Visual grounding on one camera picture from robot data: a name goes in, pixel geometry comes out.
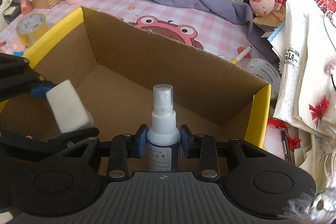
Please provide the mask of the pink checkered tablecloth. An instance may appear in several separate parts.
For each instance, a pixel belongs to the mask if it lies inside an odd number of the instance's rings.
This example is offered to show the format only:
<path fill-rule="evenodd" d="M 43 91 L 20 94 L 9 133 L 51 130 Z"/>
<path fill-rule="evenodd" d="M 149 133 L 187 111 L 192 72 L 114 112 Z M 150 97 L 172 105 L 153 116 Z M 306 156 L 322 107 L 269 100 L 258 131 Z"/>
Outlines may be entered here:
<path fill-rule="evenodd" d="M 42 10 L 42 14 L 50 29 L 80 7 L 109 14 L 141 30 L 198 48 L 229 63 L 241 48 L 250 45 L 246 26 L 232 24 L 212 12 L 168 7 L 147 0 L 86 0 L 77 5 L 61 3 Z M 251 58 L 243 59 L 237 66 L 246 70 L 249 61 L 256 57 L 261 57 L 261 53 L 253 48 Z"/>

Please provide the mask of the yellow white marker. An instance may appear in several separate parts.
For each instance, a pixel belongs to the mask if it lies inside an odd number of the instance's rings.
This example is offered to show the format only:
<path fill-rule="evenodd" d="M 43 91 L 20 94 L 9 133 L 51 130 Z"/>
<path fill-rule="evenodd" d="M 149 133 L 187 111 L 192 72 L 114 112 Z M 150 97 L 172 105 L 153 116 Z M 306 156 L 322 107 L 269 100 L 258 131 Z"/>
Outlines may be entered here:
<path fill-rule="evenodd" d="M 252 47 L 248 46 L 246 48 L 241 48 L 241 51 L 238 53 L 238 55 L 233 58 L 230 63 L 231 64 L 238 64 L 243 59 L 250 59 L 251 58 L 251 51 Z"/>

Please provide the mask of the yellow tape roll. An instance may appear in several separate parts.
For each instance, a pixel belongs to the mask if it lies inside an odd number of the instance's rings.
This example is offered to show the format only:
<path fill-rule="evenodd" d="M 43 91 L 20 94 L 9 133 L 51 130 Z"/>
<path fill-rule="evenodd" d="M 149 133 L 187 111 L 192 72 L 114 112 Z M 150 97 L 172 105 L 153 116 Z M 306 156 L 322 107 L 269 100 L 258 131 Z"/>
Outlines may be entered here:
<path fill-rule="evenodd" d="M 48 31 L 46 17 L 39 13 L 26 15 L 17 24 L 15 30 L 21 43 L 31 47 Z"/>

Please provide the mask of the white paper bags stack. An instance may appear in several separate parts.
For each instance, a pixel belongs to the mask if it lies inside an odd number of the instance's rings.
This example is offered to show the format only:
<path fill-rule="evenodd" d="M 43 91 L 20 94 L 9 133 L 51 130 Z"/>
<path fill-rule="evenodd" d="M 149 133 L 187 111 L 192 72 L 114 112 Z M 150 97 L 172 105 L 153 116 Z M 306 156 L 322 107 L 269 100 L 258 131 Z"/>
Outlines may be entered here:
<path fill-rule="evenodd" d="M 316 111 L 335 93 L 335 76 L 326 67 L 335 61 L 335 14 L 315 0 L 288 0 L 285 22 L 269 37 L 280 57 L 280 91 L 274 118 L 314 135 L 334 137 L 335 122 Z"/>

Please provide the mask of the white sponge block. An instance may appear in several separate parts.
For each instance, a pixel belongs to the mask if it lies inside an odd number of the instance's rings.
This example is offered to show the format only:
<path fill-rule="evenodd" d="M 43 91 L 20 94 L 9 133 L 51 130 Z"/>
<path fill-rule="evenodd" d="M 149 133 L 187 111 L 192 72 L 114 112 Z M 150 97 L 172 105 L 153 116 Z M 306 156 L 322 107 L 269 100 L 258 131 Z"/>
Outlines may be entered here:
<path fill-rule="evenodd" d="M 46 97 L 61 133 L 95 126 L 70 80 L 56 85 L 46 93 Z"/>

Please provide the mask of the yellow cardboard box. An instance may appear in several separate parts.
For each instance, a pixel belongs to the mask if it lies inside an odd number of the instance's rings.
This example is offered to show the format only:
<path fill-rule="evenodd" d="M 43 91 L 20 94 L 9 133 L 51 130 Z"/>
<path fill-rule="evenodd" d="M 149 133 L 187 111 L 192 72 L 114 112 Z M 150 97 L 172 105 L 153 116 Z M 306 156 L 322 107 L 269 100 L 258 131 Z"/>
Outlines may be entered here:
<path fill-rule="evenodd" d="M 173 87 L 177 123 L 218 141 L 264 143 L 270 86 L 211 53 L 80 7 L 25 52 L 53 83 L 70 80 L 101 141 L 151 124 L 153 87 Z"/>

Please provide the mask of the pink pump bottle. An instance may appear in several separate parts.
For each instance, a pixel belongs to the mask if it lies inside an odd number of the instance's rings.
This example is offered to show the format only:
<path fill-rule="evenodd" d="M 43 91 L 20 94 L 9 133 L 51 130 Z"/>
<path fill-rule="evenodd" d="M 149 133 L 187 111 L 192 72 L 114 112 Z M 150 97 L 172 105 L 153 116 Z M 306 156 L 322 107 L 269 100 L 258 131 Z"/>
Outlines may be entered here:
<path fill-rule="evenodd" d="M 21 0 L 21 13 L 23 15 L 29 14 L 32 10 L 30 0 Z"/>

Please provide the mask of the white tape roll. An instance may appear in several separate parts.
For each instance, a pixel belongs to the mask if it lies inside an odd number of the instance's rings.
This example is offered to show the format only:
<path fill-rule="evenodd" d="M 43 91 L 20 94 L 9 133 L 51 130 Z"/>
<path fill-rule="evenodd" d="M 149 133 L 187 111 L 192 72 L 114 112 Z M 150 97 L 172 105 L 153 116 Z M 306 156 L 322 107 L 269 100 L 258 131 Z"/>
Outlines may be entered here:
<path fill-rule="evenodd" d="M 277 69 L 268 61 L 260 58 L 251 59 L 246 70 L 253 75 L 263 79 L 271 85 L 271 100 L 278 97 L 280 91 L 281 76 Z"/>

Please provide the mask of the white spray bottle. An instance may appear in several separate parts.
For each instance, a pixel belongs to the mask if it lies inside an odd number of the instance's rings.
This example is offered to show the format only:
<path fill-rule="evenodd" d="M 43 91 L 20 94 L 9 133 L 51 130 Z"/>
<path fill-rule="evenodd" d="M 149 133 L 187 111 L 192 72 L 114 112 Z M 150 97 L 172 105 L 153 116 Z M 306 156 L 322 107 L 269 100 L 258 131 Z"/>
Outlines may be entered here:
<path fill-rule="evenodd" d="M 153 87 L 151 128 L 146 137 L 149 169 L 152 172 L 176 172 L 179 165 L 181 133 L 177 128 L 171 85 L 160 84 Z"/>

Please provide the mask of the pink plush toy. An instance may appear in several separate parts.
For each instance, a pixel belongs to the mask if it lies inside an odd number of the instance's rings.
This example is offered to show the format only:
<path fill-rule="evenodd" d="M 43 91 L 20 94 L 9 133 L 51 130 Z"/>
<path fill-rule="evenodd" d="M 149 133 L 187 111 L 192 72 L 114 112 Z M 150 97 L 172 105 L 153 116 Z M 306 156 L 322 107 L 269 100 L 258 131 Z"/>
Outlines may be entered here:
<path fill-rule="evenodd" d="M 8 55 L 22 56 L 25 49 L 26 46 L 17 40 L 10 40 L 9 42 L 4 41 L 0 43 L 1 53 Z"/>

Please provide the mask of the pink pig plush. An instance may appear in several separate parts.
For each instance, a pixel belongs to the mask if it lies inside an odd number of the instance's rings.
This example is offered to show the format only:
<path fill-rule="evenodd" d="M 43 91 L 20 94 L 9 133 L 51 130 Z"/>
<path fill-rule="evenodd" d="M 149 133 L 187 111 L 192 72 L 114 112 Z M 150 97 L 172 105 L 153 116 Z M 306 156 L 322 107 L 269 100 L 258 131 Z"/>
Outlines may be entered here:
<path fill-rule="evenodd" d="M 275 0 L 249 0 L 253 13 L 257 16 L 267 16 L 273 11 Z"/>

